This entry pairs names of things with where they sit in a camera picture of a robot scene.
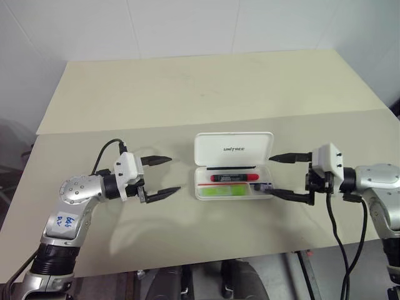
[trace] open white case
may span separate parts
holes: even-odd
[[[194,139],[194,161],[199,166],[194,173],[196,198],[271,198],[271,195],[256,191],[254,185],[266,183],[273,187],[271,174],[266,167],[273,141],[274,135],[271,132],[199,133]],[[247,176],[243,174],[252,174],[252,177],[257,177],[253,175],[257,174],[258,179],[246,180],[243,176]],[[211,176],[215,175],[225,176],[219,182],[211,181]]]

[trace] green item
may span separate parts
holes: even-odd
[[[204,197],[215,197],[215,196],[245,196],[246,185],[237,184],[232,186],[214,186],[214,187],[203,187],[200,189],[200,195]]]

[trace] beige tabletop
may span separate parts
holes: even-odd
[[[77,258],[76,276],[198,263],[335,245],[323,196],[315,206],[273,198],[199,201],[194,198],[194,137],[199,132],[271,131],[272,154],[310,151],[329,141],[346,166],[400,163],[400,123],[387,109],[289,116],[70,134],[37,139],[0,232],[0,282],[4,282],[39,244],[61,183],[88,174],[101,146],[111,138],[126,141],[137,155],[167,155],[174,160],[145,169],[146,188],[182,189],[152,204],[132,197],[99,204]],[[110,167],[118,151],[108,149],[100,168]],[[304,190],[306,164],[269,163],[277,188]],[[360,237],[359,204],[333,199],[344,243]],[[366,239],[376,239],[371,220]]]
[[[385,108],[334,50],[69,62],[38,134]]]
[[[98,205],[77,276],[336,244],[322,196],[315,206],[196,200],[193,142],[204,131],[271,131],[272,155],[331,141],[347,166],[400,164],[398,120],[335,51],[69,62],[0,232],[0,282],[37,248],[61,183],[90,173],[111,138],[174,158],[146,168],[147,190],[182,189],[152,204]],[[117,155],[108,149],[100,167]],[[268,166],[276,187],[303,191],[305,164]],[[337,197],[333,208],[344,243],[356,242],[360,205]],[[371,222],[366,238],[377,238]]]

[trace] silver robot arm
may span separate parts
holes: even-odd
[[[392,164],[359,166],[355,169],[343,167],[342,153],[332,144],[309,153],[280,154],[270,160],[279,163],[308,162],[306,190],[309,194],[258,187],[260,190],[265,189],[265,193],[310,205],[314,205],[315,192],[333,193],[339,190],[344,194],[345,200],[352,202],[359,202],[362,197],[382,240],[391,281],[400,284],[400,167]],[[390,299],[400,299],[400,287],[388,291],[389,293],[393,293]]]
[[[359,166],[355,179],[354,191],[367,202],[375,230],[382,239],[391,281],[400,284],[400,167]]]
[[[166,156],[136,159],[132,153],[123,151],[114,163],[114,174],[105,169],[93,175],[74,176],[66,180],[59,190],[56,208],[44,228],[31,269],[25,274],[12,300],[71,300],[66,291],[71,287],[75,259],[86,238],[94,207],[115,198],[126,201],[129,196],[138,196],[141,203],[167,198],[180,187],[170,187],[147,195],[143,165],[154,166],[170,160]]]

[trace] white wall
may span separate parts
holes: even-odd
[[[34,140],[69,60],[336,48],[390,105],[399,11],[399,0],[0,0],[0,164]]]

